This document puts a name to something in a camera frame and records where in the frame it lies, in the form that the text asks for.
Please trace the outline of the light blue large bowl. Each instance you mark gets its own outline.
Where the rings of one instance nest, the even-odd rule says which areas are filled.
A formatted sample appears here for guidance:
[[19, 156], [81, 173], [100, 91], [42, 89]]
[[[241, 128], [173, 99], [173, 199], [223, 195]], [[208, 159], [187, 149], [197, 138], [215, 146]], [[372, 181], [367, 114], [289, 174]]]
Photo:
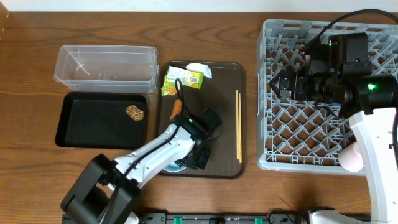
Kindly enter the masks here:
[[186, 168], [187, 168], [186, 166], [179, 166], [178, 164], [173, 162], [173, 163], [169, 164], [168, 166], [166, 166], [164, 168], [164, 170], [167, 172], [176, 173], [176, 172], [181, 172], [181, 171], [185, 170]]

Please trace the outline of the brown food scrap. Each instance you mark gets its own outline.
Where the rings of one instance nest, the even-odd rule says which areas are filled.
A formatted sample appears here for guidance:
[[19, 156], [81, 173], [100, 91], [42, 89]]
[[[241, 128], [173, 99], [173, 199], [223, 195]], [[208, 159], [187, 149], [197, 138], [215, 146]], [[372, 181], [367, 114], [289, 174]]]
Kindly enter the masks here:
[[125, 109], [127, 115], [134, 121], [141, 121], [144, 119], [144, 112], [139, 109], [136, 105], [128, 106]]

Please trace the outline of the pink cup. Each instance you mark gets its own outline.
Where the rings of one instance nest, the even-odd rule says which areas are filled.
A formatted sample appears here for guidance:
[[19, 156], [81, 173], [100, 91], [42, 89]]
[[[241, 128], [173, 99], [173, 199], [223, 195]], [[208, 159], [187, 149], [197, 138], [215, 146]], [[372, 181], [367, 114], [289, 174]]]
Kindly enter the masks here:
[[344, 148], [338, 154], [338, 160], [341, 167], [349, 172], [359, 172], [364, 167], [363, 158], [357, 142]]

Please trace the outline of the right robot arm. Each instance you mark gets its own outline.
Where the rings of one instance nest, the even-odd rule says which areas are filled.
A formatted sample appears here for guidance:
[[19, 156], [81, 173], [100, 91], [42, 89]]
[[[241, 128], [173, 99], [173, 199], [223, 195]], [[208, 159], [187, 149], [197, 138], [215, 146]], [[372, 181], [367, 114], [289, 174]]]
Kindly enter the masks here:
[[365, 33], [309, 44], [307, 68], [280, 71], [269, 86], [281, 100], [338, 103], [356, 138], [371, 196], [371, 223], [397, 223], [397, 80], [374, 75]]

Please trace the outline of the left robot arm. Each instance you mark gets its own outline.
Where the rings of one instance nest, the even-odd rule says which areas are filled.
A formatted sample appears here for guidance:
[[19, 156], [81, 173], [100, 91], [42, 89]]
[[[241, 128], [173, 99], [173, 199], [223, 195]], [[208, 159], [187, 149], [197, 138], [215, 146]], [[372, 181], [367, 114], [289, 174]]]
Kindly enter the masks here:
[[175, 116], [157, 138], [113, 161], [93, 158], [60, 204], [76, 223], [138, 223], [133, 214], [141, 188], [169, 164], [183, 159], [217, 129], [204, 119]]

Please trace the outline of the grey dishwasher rack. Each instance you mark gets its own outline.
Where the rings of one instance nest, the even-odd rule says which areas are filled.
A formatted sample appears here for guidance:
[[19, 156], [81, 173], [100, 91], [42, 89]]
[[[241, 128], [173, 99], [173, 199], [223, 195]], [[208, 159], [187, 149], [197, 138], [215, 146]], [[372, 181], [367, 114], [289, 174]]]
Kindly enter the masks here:
[[356, 142], [338, 103], [281, 100], [270, 80], [281, 70], [308, 67], [309, 44], [332, 35], [365, 33], [374, 75], [397, 80], [397, 26], [269, 19], [257, 40], [257, 163], [264, 170], [347, 174], [338, 154]]

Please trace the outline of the black waste tray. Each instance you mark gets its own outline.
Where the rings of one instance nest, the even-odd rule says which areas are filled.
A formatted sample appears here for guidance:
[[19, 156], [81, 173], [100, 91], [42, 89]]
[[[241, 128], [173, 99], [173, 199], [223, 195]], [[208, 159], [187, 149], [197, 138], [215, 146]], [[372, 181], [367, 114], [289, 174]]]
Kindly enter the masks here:
[[60, 147], [137, 149], [144, 139], [145, 119], [126, 112], [136, 106], [147, 112], [142, 95], [71, 92], [65, 95], [55, 143]]

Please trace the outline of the wooden chopstick right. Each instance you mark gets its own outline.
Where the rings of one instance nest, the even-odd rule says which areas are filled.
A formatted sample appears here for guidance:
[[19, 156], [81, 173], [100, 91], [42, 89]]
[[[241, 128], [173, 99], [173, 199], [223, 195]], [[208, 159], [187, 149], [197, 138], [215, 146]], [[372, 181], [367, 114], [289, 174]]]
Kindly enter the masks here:
[[242, 106], [241, 106], [241, 94], [238, 93], [238, 116], [239, 116], [239, 163], [242, 164]]

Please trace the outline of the wooden chopstick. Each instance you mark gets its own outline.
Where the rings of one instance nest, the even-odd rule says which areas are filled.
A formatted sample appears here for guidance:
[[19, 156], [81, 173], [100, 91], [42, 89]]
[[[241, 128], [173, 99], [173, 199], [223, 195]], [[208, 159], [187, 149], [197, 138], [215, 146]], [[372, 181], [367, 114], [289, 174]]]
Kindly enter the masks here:
[[240, 155], [239, 155], [239, 93], [238, 90], [236, 90], [236, 158], [241, 163], [240, 161]]
[[241, 106], [241, 94], [238, 93], [238, 116], [239, 116], [239, 163], [242, 164], [242, 106]]

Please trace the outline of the wooden chopstick left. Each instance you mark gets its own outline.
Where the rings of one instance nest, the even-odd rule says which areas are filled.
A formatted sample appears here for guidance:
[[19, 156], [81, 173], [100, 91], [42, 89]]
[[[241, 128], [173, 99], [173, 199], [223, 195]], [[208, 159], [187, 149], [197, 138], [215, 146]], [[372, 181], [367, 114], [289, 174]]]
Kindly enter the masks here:
[[236, 90], [236, 158], [241, 163], [240, 161], [240, 155], [239, 155], [239, 93], [238, 90]]

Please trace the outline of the brown serving tray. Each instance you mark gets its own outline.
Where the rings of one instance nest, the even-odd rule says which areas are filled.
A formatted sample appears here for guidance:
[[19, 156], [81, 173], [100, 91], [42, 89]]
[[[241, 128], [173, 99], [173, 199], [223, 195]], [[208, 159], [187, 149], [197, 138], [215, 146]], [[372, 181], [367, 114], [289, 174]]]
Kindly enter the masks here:
[[[246, 168], [246, 72], [237, 63], [207, 62], [212, 72], [212, 78], [205, 77], [200, 89], [185, 87], [185, 104], [194, 115], [204, 109], [216, 111], [222, 120], [209, 142], [206, 150], [210, 158], [206, 167], [191, 169], [179, 168], [178, 172], [172, 169], [162, 170], [161, 175], [175, 177], [235, 179]], [[238, 156], [236, 141], [236, 97], [241, 98], [241, 147], [242, 158]]]

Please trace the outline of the orange carrot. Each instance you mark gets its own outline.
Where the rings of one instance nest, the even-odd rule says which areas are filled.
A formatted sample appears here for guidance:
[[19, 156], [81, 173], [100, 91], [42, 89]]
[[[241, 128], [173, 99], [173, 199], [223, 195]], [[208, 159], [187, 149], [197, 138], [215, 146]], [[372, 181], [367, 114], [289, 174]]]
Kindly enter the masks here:
[[180, 116], [182, 112], [182, 101], [180, 99], [175, 100], [174, 106], [172, 108], [172, 112], [170, 115], [170, 120], [173, 120], [174, 117]]

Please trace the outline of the green yellow snack wrapper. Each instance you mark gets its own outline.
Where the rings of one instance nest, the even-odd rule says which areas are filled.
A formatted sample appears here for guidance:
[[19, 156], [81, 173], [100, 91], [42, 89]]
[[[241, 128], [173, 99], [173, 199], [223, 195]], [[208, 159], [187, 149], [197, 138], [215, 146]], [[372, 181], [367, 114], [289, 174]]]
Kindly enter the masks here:
[[167, 73], [164, 76], [164, 84], [161, 88], [161, 95], [176, 94], [175, 81], [179, 79], [182, 85], [190, 88], [200, 89], [203, 83], [203, 74], [201, 72], [193, 72], [178, 67], [168, 67]]

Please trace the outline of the clear plastic bin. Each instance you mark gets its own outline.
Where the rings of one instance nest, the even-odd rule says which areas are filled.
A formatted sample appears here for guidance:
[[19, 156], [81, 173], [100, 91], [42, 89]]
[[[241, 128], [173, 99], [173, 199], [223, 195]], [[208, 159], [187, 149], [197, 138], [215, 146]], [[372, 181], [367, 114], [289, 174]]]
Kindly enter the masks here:
[[157, 91], [157, 49], [132, 45], [64, 45], [54, 79], [72, 91], [153, 93]]

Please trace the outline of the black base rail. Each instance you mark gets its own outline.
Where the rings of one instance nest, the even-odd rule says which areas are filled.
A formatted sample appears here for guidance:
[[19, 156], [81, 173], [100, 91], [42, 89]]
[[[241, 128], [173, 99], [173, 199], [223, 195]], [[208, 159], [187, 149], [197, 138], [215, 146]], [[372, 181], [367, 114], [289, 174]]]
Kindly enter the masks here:
[[332, 207], [313, 207], [302, 213], [274, 208], [260, 214], [145, 213], [138, 224], [371, 224], [369, 216], [344, 215]]

